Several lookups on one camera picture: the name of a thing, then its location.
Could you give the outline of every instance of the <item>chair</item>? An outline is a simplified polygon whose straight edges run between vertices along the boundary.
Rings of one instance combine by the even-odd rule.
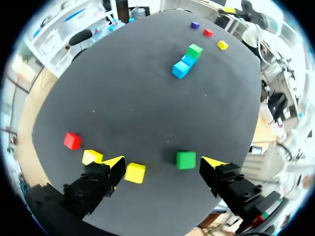
[[[81,32],[78,32],[77,34],[75,34],[74,36],[72,36],[69,40],[69,46],[67,47],[67,49],[70,49],[71,46],[77,45],[89,38],[92,37],[92,31],[89,29],[84,29]],[[87,50],[87,48],[82,50],[82,47],[80,45],[81,51],[74,56],[74,58],[72,59],[72,62],[74,62],[74,60],[76,60],[78,58],[79,55],[81,55],[85,50]]]

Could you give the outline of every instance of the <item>plastic bin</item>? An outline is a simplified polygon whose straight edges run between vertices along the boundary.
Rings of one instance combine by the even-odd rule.
[[[77,11],[71,16],[67,17],[59,28],[59,32],[62,35],[69,35],[77,30],[80,30],[85,23],[85,8]]]
[[[55,53],[55,50],[62,43],[59,32],[57,29],[51,31],[44,43],[39,47],[39,51],[43,56],[48,56],[51,53]]]
[[[73,60],[73,57],[70,52],[68,52],[56,65],[56,70],[60,73],[63,73],[70,65]]]

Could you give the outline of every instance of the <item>gray mat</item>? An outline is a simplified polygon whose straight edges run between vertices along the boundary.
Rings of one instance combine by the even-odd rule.
[[[197,21],[200,29],[191,29]],[[214,32],[203,36],[204,28]],[[226,51],[217,47],[224,40]],[[192,43],[204,49],[189,74],[171,74]],[[55,188],[84,171],[83,149],[146,165],[143,184],[122,180],[84,220],[122,236],[183,236],[215,207],[199,175],[200,157],[242,165],[259,110],[260,70],[231,34],[176,10],[128,24],[84,52],[56,82],[33,129],[39,160]],[[67,131],[80,150],[63,145]],[[177,150],[195,150],[197,167],[179,171]]]

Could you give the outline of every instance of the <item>screw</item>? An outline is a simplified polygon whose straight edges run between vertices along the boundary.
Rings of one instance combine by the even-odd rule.
[[[243,193],[244,198],[248,198],[249,196],[250,196],[250,194],[248,192]]]
[[[75,195],[77,195],[78,197],[82,197],[83,193],[81,191],[77,191]]]

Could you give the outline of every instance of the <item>white shelf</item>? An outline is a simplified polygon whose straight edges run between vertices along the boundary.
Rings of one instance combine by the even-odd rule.
[[[82,7],[85,4],[88,4],[90,0],[81,0],[77,2],[76,4],[66,7],[63,11],[61,11],[54,19],[52,19],[48,24],[46,24],[43,29],[38,33],[38,35],[35,36],[35,38],[31,41],[32,44],[35,44],[36,41],[44,34],[47,29],[49,29],[54,23],[56,23],[61,17],[66,16],[66,14],[77,7]]]
[[[61,42],[60,46],[55,50],[55,53],[51,54],[51,55],[47,58],[47,60],[48,60],[48,61],[51,61],[51,60],[55,57],[55,55],[56,55],[56,54],[69,42],[69,40],[70,40],[74,35],[76,35],[78,32],[81,32],[82,30],[85,30],[85,29],[88,28],[89,26],[91,26],[91,25],[93,25],[94,23],[96,23],[96,22],[98,22],[98,21],[100,21],[100,20],[102,20],[102,19],[108,17],[108,16],[111,15],[111,14],[113,14],[112,11],[108,11],[108,12],[102,13],[101,15],[97,16],[96,18],[94,18],[92,21],[90,21],[90,22],[84,24],[81,29],[76,30],[76,31],[74,31],[73,33],[71,33],[69,36],[67,36],[67,37]]]
[[[38,33],[38,35],[36,35],[35,38],[30,37],[30,35],[29,35],[30,32],[29,32],[29,34],[25,33],[23,35],[23,40],[26,43],[29,50],[33,53],[33,55],[45,67],[47,67],[47,69],[49,69],[54,75],[56,75],[57,78],[59,78],[62,75],[62,73],[64,72],[64,70],[66,70],[66,68],[69,66],[68,61],[67,61],[67,63],[65,63],[66,61],[64,61],[64,65],[60,64],[59,66],[56,67],[54,60],[55,59],[57,60],[57,55],[62,55],[62,49],[69,42],[70,38],[84,29],[89,29],[89,28],[94,27],[93,24],[99,22],[100,20],[102,20],[106,17],[108,17],[109,20],[111,22],[113,22],[113,17],[111,17],[111,15],[113,15],[115,19],[118,19],[116,0],[109,0],[109,2],[110,2],[112,10],[105,12],[104,7],[98,1],[78,0],[77,2],[66,7],[64,10],[59,11],[59,13],[56,14],[56,16],[41,29],[41,31]],[[44,12],[45,15],[47,15],[47,16],[54,15],[52,13],[52,10],[51,10],[53,6],[55,6],[55,4],[52,4],[52,3],[47,4],[46,11]],[[83,10],[84,8],[87,8],[88,15],[91,14],[90,17],[87,17],[86,19],[82,19],[82,22],[78,23],[73,28],[71,28],[71,24],[73,22],[70,22],[70,26],[68,24],[68,26],[63,27],[64,26],[63,25],[64,20],[67,17],[73,15],[74,13],[76,13],[80,10]],[[40,19],[37,18],[35,20],[37,20],[37,24],[38,24],[39,22],[41,22],[42,17]],[[106,28],[107,26],[108,26],[108,24],[106,24],[106,23],[103,23],[100,25],[100,27],[103,28],[104,30],[108,30]],[[46,55],[46,54],[44,54],[44,52],[41,52],[42,51],[41,47],[43,46],[43,43],[45,43],[44,40],[47,39],[47,36],[53,37],[52,36],[53,34],[51,34],[51,32],[53,30],[56,30],[56,29],[61,29],[62,31],[65,30],[65,32],[63,32],[63,33],[58,32],[59,36],[61,36],[60,34],[62,34],[62,37],[59,38],[58,41],[56,39],[56,41],[55,41],[56,45],[51,45],[53,47],[53,52]]]

